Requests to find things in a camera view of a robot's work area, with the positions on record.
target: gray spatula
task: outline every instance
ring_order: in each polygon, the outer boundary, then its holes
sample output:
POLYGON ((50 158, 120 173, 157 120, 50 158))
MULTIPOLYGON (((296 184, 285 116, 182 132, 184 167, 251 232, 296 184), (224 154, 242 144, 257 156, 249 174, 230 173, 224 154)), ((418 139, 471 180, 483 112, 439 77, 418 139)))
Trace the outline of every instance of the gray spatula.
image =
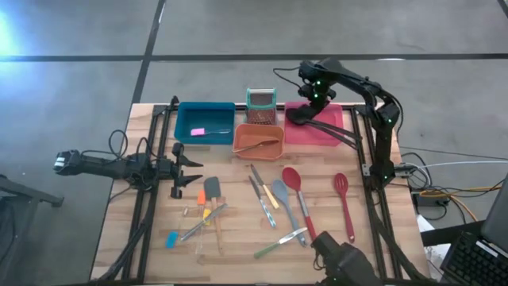
MULTIPOLYGON (((205 180, 205 195, 206 199, 212 200, 212 211, 215 211, 217 209, 217 198, 221 197, 221 185, 219 184, 219 179, 217 177, 210 177, 205 180)), ((221 219, 219 216, 214 218, 214 222, 219 253, 224 255, 222 248, 221 219)))
MULTIPOLYGON (((287 188, 286 184, 282 180, 274 180, 271 184, 271 191, 274 196, 284 205, 287 211, 287 215, 289 215, 289 219, 291 220, 291 225, 293 226, 293 230, 298 230, 300 227, 298 226, 298 220, 293 216, 293 212, 289 206, 289 200, 287 198, 287 188)), ((297 235, 298 241, 300 244, 305 247, 305 236, 303 234, 297 235)))

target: wooden table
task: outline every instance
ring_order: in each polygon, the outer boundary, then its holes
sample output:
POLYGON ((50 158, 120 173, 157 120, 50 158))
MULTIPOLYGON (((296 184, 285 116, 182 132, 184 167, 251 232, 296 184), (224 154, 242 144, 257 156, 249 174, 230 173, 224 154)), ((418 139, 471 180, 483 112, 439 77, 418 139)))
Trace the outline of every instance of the wooden table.
MULTIPOLYGON (((137 142, 148 136, 153 104, 134 104, 127 125, 130 145, 127 154, 135 153, 137 142)), ((237 114, 236 123, 243 122, 243 112, 237 114)), ((351 116, 344 112, 344 128, 352 130, 351 116)), ((279 124, 283 124, 283 114, 279 113, 279 124)), ((368 143, 364 133, 364 124, 360 128, 366 150, 368 143)), ((171 147, 176 123, 176 112, 171 115, 171 129, 166 143, 166 154, 171 157, 171 147)), ((159 138, 156 137, 156 152, 159 138)), ((392 142, 391 159, 401 162, 397 141, 392 142)), ((277 227, 272 229, 262 211, 248 180, 252 175, 249 165, 253 163, 264 182, 270 187, 275 179, 281 179, 284 167, 295 168, 302 176, 302 192, 305 196, 310 216, 319 234, 327 230, 339 243, 347 242, 342 204, 333 189, 332 179, 338 172, 348 177, 348 205, 356 233, 354 246, 361 249, 375 266, 375 254, 371 240, 371 229, 365 207, 364 187, 360 175, 359 161, 355 150, 345 144, 337 147, 285 145, 284 155, 276 162, 246 161, 238 159, 230 145, 186 145, 184 154, 193 161, 204 164, 202 168, 184 168, 186 175, 203 174, 183 189, 182 199, 170 198, 172 181, 162 181, 156 204, 156 214, 152 229, 152 240, 148 253, 146 283, 284 283, 313 284, 325 277, 324 271, 313 269, 315 252, 310 247, 302 248, 296 239, 282 245, 259 260, 253 254, 263 247, 290 233, 291 223, 286 211, 274 210, 266 195, 263 199, 273 214, 277 227), (167 249, 165 242, 171 230, 177 230, 185 206, 189 213, 181 221, 180 233, 183 234, 199 222, 196 198, 203 189, 207 177, 217 176, 221 182, 222 197, 220 203, 229 207, 221 213, 221 228, 225 255, 220 256, 214 224, 203 231, 201 255, 194 251, 199 236, 195 235, 186 242, 178 243, 174 249, 167 249)), ((398 184, 405 180, 396 179, 398 184)), ((116 181, 111 195, 127 187, 124 181, 116 181)), ((395 239, 404 253, 420 272, 427 275, 427 266, 423 244, 418 231, 410 194, 406 187, 389 185, 386 188, 387 201, 394 227, 395 239)), ((296 193, 290 189, 290 205, 299 225, 305 226, 302 211, 296 193)), ((102 234, 95 257, 91 278, 102 275, 124 248, 129 236, 133 215, 135 191, 118 196, 108 207, 102 228, 102 234)), ((391 264, 386 246, 383 246, 385 262, 391 273, 391 264)), ((135 276, 140 246, 134 254, 132 276, 135 276)))

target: orange bin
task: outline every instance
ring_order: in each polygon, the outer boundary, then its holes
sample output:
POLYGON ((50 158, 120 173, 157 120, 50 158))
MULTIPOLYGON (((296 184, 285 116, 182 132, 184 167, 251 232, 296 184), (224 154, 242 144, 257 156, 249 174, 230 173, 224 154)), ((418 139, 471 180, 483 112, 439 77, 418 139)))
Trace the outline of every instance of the orange bin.
POLYGON ((233 150, 256 145, 262 141, 279 140, 278 143, 256 147, 236 153, 246 160, 277 160, 284 153, 284 130, 278 126, 240 124, 235 129, 233 150))

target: gray floor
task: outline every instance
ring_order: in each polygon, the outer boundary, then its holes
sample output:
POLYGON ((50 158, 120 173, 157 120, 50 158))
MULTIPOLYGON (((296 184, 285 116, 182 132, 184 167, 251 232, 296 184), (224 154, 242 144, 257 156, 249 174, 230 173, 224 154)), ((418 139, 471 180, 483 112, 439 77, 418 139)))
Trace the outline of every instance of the gray floor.
MULTIPOLYGON (((157 0, 0 0, 0 55, 142 55, 157 0)), ((168 0, 154 54, 508 52, 508 18, 495 0, 248 1, 168 0)), ((271 73, 298 62, 151 63, 142 102, 244 101, 246 87, 276 87, 271 73)), ((506 60, 346 61, 405 107, 400 144, 508 160, 506 60)), ((65 149, 107 149, 125 128, 140 62, 0 63, 0 172, 64 195, 60 209, 41 205, 19 284, 87 280, 110 180, 57 176, 65 149)), ((295 73, 288 73, 297 79, 295 73)), ((337 101, 361 97, 338 87, 337 101)), ((490 158, 422 152, 428 164, 490 158)), ((505 164, 430 169, 441 186, 497 183, 505 164)), ((495 193, 464 202, 485 218, 495 193)), ((438 216, 442 210, 422 208, 438 216)), ((452 206, 436 227, 461 223, 452 206)))

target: red spatula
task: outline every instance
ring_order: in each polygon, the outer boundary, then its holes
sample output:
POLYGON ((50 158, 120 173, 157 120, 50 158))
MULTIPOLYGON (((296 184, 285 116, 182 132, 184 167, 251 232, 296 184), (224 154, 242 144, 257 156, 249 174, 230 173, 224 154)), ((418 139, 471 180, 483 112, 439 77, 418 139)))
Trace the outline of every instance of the red spatula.
POLYGON ((342 208, 344 209, 344 217, 346 219, 346 231, 348 233, 349 242, 355 242, 355 231, 352 228, 351 216, 349 215, 348 201, 346 200, 346 192, 348 192, 348 178, 343 173, 337 173, 333 180, 335 190, 342 200, 342 208))
POLYGON ((288 187, 295 190, 298 194, 298 199, 300 200, 300 205, 302 206, 303 216, 305 216, 305 223, 309 229, 310 237, 312 238, 312 241, 314 241, 314 239, 316 239, 316 230, 314 230, 314 225, 310 220, 309 210, 307 210, 307 205, 305 204, 302 190, 300 188, 300 185, 302 184, 300 174, 298 174, 295 169, 286 167, 283 170, 283 181, 288 187))

